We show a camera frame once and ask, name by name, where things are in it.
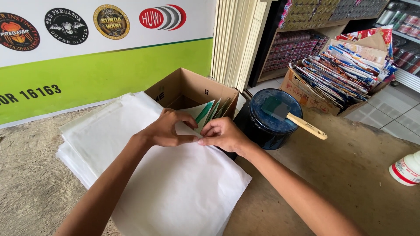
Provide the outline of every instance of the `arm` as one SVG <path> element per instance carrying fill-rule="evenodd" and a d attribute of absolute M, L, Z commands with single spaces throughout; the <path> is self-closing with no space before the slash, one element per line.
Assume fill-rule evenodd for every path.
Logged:
<path fill-rule="evenodd" d="M 201 134 L 200 145 L 215 145 L 250 161 L 316 235 L 366 235 L 310 183 L 249 140 L 229 118 L 210 121 Z"/>
<path fill-rule="evenodd" d="M 177 135 L 175 123 L 178 121 L 184 121 L 191 128 L 198 127 L 189 114 L 163 109 L 154 123 L 131 137 L 121 153 L 76 204 L 54 235 L 102 235 L 131 175 L 152 146 L 174 147 L 198 140 L 194 135 Z"/>

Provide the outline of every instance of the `wooden brush handle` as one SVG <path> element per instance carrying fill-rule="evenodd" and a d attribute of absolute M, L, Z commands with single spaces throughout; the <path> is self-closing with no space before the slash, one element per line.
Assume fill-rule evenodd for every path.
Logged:
<path fill-rule="evenodd" d="M 293 115 L 292 113 L 287 114 L 286 118 L 288 118 L 293 123 L 299 125 L 300 127 L 304 128 L 306 131 L 312 133 L 313 135 L 315 135 L 316 137 L 318 137 L 320 139 L 327 139 L 328 138 L 328 136 L 324 132 L 322 132 L 321 130 L 319 130 L 315 126 L 309 124 L 308 122 L 302 120 L 301 118 Z"/>

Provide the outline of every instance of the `cardboard box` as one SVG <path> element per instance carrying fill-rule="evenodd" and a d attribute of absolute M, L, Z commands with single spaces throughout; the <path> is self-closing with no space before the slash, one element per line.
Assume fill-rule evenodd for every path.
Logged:
<path fill-rule="evenodd" d="M 375 88 L 375 93 L 378 93 L 383 88 L 385 88 L 388 84 L 381 84 Z M 360 102 L 348 107 L 342 113 L 340 112 L 340 108 L 334 106 L 333 104 L 328 103 L 325 99 L 317 95 L 316 93 L 311 92 L 311 90 L 307 87 L 307 85 L 300 82 L 293 72 L 289 69 L 287 71 L 286 76 L 284 77 L 283 83 L 280 86 L 280 89 L 285 91 L 286 93 L 290 94 L 293 98 L 295 98 L 302 106 L 311 108 L 316 107 L 321 109 L 325 113 L 331 113 L 333 115 L 344 117 L 350 114 L 355 109 L 363 106 L 367 102 Z"/>
<path fill-rule="evenodd" d="M 179 68 L 148 88 L 145 93 L 164 108 L 174 110 L 192 108 L 212 100 L 217 102 L 222 98 L 219 110 L 230 98 L 230 105 L 223 116 L 233 119 L 239 91 L 184 68 Z"/>

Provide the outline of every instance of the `rolled shop shutter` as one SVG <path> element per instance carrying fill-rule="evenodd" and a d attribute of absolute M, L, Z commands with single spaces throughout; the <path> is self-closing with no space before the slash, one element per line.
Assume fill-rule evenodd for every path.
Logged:
<path fill-rule="evenodd" d="M 218 0 L 210 77 L 243 91 L 248 83 L 271 0 Z"/>

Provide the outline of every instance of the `hand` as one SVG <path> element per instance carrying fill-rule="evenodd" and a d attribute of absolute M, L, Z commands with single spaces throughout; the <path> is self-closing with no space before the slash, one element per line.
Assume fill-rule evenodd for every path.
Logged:
<path fill-rule="evenodd" d="M 195 135 L 178 135 L 175 131 L 175 124 L 183 121 L 190 128 L 198 128 L 194 118 L 181 111 L 164 108 L 159 118 L 148 127 L 135 134 L 145 138 L 151 146 L 176 147 L 184 143 L 197 142 Z"/>
<path fill-rule="evenodd" d="M 245 156 L 248 147 L 257 146 L 229 117 L 210 120 L 201 130 L 203 138 L 198 140 L 202 146 L 215 145 L 227 152 Z"/>

